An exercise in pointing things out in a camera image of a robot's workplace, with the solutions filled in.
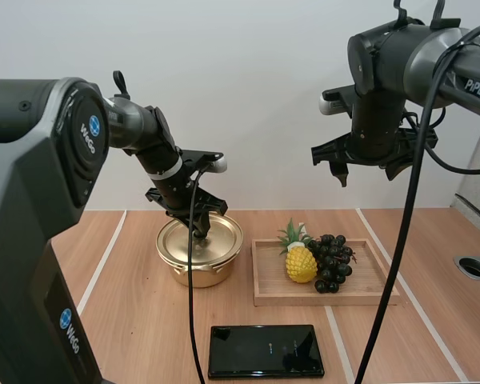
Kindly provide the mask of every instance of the blue logo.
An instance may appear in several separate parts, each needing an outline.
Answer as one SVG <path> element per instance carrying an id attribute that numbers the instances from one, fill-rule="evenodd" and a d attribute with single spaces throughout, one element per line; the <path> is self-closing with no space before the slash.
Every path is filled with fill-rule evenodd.
<path id="1" fill-rule="evenodd" d="M 96 116 L 92 115 L 89 119 L 89 130 L 93 136 L 99 135 L 99 120 Z"/>
<path id="2" fill-rule="evenodd" d="M 71 310 L 69 308 L 64 309 L 64 311 L 61 313 L 61 319 L 58 322 L 58 324 L 61 326 L 61 329 L 65 329 L 71 324 Z"/>

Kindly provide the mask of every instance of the pot handle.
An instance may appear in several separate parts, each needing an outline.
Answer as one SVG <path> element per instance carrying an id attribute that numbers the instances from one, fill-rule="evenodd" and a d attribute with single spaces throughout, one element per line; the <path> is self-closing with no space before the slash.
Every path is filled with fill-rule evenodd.
<path id="1" fill-rule="evenodd" d="M 221 270 L 222 268 L 219 268 L 218 270 L 214 270 L 211 266 L 192 266 L 192 271 L 195 270 L 201 270 L 203 272 L 215 272 L 216 274 Z M 174 272 L 177 274 L 186 274 L 189 270 L 188 266 L 182 266 L 181 268 L 174 268 Z"/>

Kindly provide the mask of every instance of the white ring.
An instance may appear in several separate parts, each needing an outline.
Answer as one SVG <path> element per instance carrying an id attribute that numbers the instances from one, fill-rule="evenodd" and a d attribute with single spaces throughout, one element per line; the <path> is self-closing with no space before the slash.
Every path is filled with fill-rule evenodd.
<path id="1" fill-rule="evenodd" d="M 164 170 L 161 174 L 147 174 L 147 175 L 150 177 L 151 180 L 165 180 L 166 178 L 170 178 L 171 176 L 174 176 L 176 172 L 178 172 L 179 169 L 182 167 L 182 165 L 183 165 L 182 158 L 178 157 L 176 164 L 174 164 L 168 170 Z"/>

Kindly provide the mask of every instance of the white wall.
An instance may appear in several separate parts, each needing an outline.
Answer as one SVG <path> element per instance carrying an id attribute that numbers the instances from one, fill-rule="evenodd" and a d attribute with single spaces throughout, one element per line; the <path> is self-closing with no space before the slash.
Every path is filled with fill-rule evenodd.
<path id="1" fill-rule="evenodd" d="M 430 21 L 434 1 L 402 3 Z M 474 27 L 480 0 L 449 0 L 444 16 Z M 346 115 L 318 112 L 324 89 L 352 83 L 349 36 L 395 17 L 390 0 L 4 1 L 0 78 L 79 76 L 111 96 L 122 70 L 133 100 L 161 107 L 180 147 L 226 153 L 228 171 L 202 185 L 231 208 L 402 206 L 409 170 L 388 182 L 350 166 L 342 189 L 310 155 L 350 130 Z M 480 118 L 451 107 L 438 134 L 438 153 L 466 166 Z M 428 158 L 418 205 L 448 206 L 460 181 Z M 112 150 L 88 208 L 157 209 L 149 187 L 136 160 Z"/>

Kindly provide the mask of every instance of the white stripe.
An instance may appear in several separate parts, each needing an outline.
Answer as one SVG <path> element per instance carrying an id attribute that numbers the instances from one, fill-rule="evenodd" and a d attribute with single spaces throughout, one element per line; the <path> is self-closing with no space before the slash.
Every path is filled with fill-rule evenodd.
<path id="1" fill-rule="evenodd" d="M 162 172 L 161 174 L 147 174 L 151 180 L 165 180 L 166 178 L 170 178 L 171 176 L 174 176 L 176 172 L 180 170 L 180 168 L 183 165 L 183 160 L 182 158 L 178 157 L 178 160 L 176 163 L 169 168 L 168 170 Z"/>
<path id="2" fill-rule="evenodd" d="M 307 234 L 306 226 L 301 229 L 301 234 Z M 324 306 L 326 309 L 327 320 L 329 321 L 330 330 L 333 334 L 334 342 L 336 343 L 336 349 L 338 350 L 339 358 L 342 361 L 343 372 L 345 373 L 345 379 L 347 384 L 354 383 L 354 372 L 352 366 L 350 366 L 350 360 L 348 354 L 346 354 L 345 343 L 342 339 L 342 334 L 339 331 L 338 324 L 336 323 L 336 317 L 334 316 L 333 309 L 330 306 Z"/>
<path id="3" fill-rule="evenodd" d="M 387 261 L 387 263 L 389 265 L 391 265 L 390 255 L 387 253 L 386 249 L 384 248 L 384 245 L 378 239 L 378 237 L 375 234 L 374 230 L 372 229 L 371 225 L 366 220 L 365 215 L 362 214 L 361 209 L 359 209 L 359 208 L 356 208 L 356 212 L 358 213 L 359 218 L 361 219 L 362 223 L 365 225 L 368 232 L 370 232 L 370 235 L 371 235 L 372 239 L 375 241 L 375 244 L 377 244 L 378 248 L 382 252 L 382 255 L 384 256 L 384 259 Z M 400 272 L 398 272 L 397 280 L 402 285 L 402 288 L 406 292 L 407 296 L 409 297 L 410 302 L 412 302 L 414 308 L 416 309 L 416 312 L 418 312 L 418 314 L 419 314 L 419 317 L 422 318 L 423 323 L 425 324 L 426 328 L 429 330 L 430 334 L 432 335 L 432 338 L 434 338 L 434 340 L 437 343 L 439 349 L 441 350 L 442 354 L 445 356 L 445 359 L 450 364 L 452 370 L 454 370 L 458 379 L 461 382 L 468 382 L 467 376 L 462 371 L 462 368 L 457 363 L 457 360 L 455 360 L 454 356 L 451 354 L 451 352 L 448 349 L 448 347 L 446 346 L 445 342 L 442 340 L 441 336 L 439 335 L 439 333 L 435 329 L 434 324 L 432 324 L 432 321 L 426 315 L 422 306 L 420 305 L 420 303 L 416 299 L 416 296 L 414 296 L 412 290 L 410 290 L 409 286 L 407 285 L 406 281 L 404 280 L 404 278 L 400 274 Z"/>
<path id="4" fill-rule="evenodd" d="M 89 300 L 90 294 L 92 294 L 93 292 L 93 288 L 96 285 L 96 281 L 98 280 L 99 275 L 103 270 L 103 267 L 105 266 L 106 260 L 109 258 L 112 248 L 114 248 L 115 241 L 118 239 L 118 236 L 121 233 L 122 225 L 125 222 L 125 218 L 126 218 L 126 210 L 122 213 L 121 220 L 119 220 L 118 226 L 116 227 L 115 232 L 112 235 L 112 238 L 110 238 L 109 245 L 105 249 L 105 252 L 103 252 L 102 259 L 99 261 L 99 264 L 96 267 L 96 270 L 94 271 L 93 277 L 90 278 L 89 284 L 87 284 L 86 291 L 83 293 L 82 299 L 80 300 L 80 303 L 78 304 L 78 307 L 77 307 L 78 314 L 82 314 L 83 310 L 86 307 L 87 300 Z"/>

